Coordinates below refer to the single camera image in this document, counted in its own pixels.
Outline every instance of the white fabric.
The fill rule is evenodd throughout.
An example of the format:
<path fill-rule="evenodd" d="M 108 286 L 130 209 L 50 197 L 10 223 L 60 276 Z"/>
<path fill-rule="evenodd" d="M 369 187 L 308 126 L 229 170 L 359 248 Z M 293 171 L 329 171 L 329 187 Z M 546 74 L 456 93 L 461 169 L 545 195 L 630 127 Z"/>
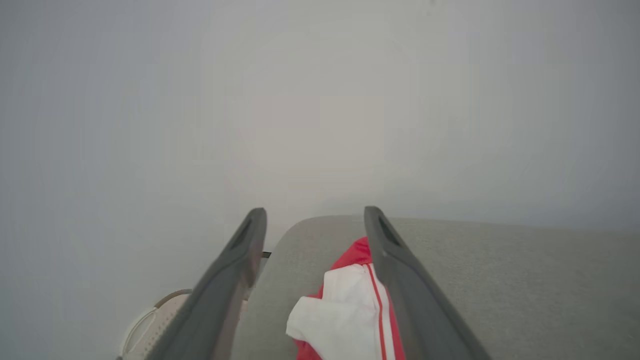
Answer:
<path fill-rule="evenodd" d="M 372 264 L 326 272 L 322 299 L 300 298 L 289 315 L 287 335 L 309 343 L 324 360 L 382 360 L 380 306 L 369 269 Z M 387 292 L 373 274 L 386 359 L 394 360 Z"/>

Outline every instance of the gray fabric sofa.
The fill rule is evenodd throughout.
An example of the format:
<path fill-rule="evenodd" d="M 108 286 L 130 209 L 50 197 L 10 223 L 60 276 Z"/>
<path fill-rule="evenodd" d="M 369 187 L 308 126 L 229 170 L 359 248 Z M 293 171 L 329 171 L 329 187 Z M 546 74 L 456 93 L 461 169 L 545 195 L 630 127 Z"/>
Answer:
<path fill-rule="evenodd" d="M 640 359 L 640 236 L 390 221 L 493 359 Z M 361 217 L 292 227 L 249 299 L 232 359 L 295 359 L 291 309 L 363 236 Z"/>

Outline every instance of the gray fabric cushion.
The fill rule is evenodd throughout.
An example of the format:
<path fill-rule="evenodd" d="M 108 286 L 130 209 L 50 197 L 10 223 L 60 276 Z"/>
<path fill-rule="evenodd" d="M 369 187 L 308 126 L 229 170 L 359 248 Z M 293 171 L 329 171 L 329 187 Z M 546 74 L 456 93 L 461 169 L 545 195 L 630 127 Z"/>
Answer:
<path fill-rule="evenodd" d="M 390 220 L 494 359 L 640 358 L 640 236 Z M 364 235 L 358 217 L 292 227 L 240 319 L 232 359 L 295 359 L 291 309 Z"/>

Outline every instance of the red and white garment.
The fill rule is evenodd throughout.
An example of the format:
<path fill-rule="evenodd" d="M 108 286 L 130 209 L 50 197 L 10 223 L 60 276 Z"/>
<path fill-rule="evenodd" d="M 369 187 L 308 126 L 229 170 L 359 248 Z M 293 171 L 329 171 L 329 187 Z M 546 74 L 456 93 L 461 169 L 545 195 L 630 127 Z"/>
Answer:
<path fill-rule="evenodd" d="M 404 360 L 396 316 L 378 281 L 367 238 L 359 239 L 324 273 L 317 295 L 302 297 L 287 335 L 297 360 Z"/>

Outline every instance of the red stripe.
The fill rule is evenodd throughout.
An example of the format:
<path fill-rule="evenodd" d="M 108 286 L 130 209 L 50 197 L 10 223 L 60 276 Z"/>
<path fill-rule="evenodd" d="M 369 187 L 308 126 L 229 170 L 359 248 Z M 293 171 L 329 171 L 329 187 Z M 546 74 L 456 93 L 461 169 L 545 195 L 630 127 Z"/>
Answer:
<path fill-rule="evenodd" d="M 387 360 L 387 349 L 385 347 L 385 335 L 382 330 L 382 300 L 380 300 L 380 293 L 378 293 L 378 286 L 376 285 L 376 281 L 373 279 L 373 271 L 371 271 L 371 265 L 367 264 L 367 268 L 369 268 L 369 275 L 371 276 L 371 283 L 373 284 L 373 290 L 376 292 L 376 298 L 378 298 L 378 305 L 380 311 L 378 312 L 378 327 L 380 328 L 380 350 L 382 351 L 382 360 Z"/>
<path fill-rule="evenodd" d="M 391 296 L 389 291 L 387 298 L 389 299 L 389 318 L 391 319 L 391 338 L 394 340 L 394 353 L 396 354 L 396 360 L 404 360 L 404 349 L 402 348 L 402 340 L 400 339 L 400 332 L 398 332 L 398 325 L 396 322 L 396 312 L 394 311 L 394 305 L 391 302 Z"/>

